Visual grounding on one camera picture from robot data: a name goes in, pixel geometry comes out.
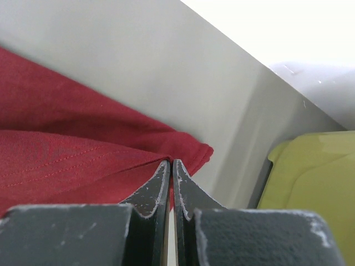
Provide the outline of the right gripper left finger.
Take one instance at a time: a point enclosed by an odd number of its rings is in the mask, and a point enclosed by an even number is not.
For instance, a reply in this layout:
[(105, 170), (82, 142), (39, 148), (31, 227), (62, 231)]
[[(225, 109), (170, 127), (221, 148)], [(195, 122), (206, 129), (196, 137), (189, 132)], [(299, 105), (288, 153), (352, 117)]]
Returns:
[(28, 204), (1, 218), (2, 265), (166, 265), (170, 163), (122, 203)]

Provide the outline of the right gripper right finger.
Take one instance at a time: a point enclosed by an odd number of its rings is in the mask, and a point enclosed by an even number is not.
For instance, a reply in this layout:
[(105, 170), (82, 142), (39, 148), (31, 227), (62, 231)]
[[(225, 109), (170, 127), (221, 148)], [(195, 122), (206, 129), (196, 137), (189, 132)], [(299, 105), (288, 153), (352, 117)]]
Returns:
[(228, 209), (172, 167), (178, 265), (344, 265), (326, 222), (304, 210)]

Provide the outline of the dark red t-shirt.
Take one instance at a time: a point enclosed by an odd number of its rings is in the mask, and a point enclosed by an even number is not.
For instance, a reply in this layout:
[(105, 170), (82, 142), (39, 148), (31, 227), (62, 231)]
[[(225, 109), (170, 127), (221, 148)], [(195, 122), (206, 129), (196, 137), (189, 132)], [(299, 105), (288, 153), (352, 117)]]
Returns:
[(19, 204), (118, 203), (161, 161), (193, 175), (213, 149), (1, 49), (1, 212)]

